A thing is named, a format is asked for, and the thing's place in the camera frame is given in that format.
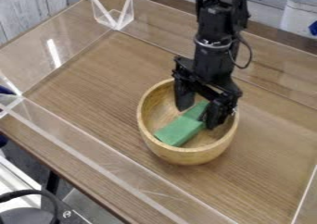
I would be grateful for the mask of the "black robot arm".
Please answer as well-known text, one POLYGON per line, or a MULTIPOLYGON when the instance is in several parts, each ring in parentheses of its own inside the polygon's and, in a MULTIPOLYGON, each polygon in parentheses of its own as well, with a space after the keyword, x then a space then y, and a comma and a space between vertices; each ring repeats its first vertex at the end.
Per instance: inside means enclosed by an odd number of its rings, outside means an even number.
POLYGON ((250 18, 246 0, 195 0, 198 32, 194 57, 175 58, 175 107, 183 111, 194 97, 208 100, 198 119, 208 129, 224 123, 235 112, 242 90, 231 79, 239 66, 239 47, 247 45, 242 31, 250 18))

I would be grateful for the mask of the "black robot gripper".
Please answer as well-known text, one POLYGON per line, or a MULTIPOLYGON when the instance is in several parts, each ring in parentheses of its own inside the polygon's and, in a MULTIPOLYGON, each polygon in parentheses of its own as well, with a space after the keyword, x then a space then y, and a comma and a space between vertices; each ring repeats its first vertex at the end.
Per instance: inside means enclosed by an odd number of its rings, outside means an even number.
POLYGON ((175 107, 184 111, 192 106, 195 95, 202 95, 210 101, 206 127, 212 130, 224 123, 242 97, 242 90, 231 79, 239 40, 208 42, 195 37, 194 43, 194 58, 175 57, 175 107))

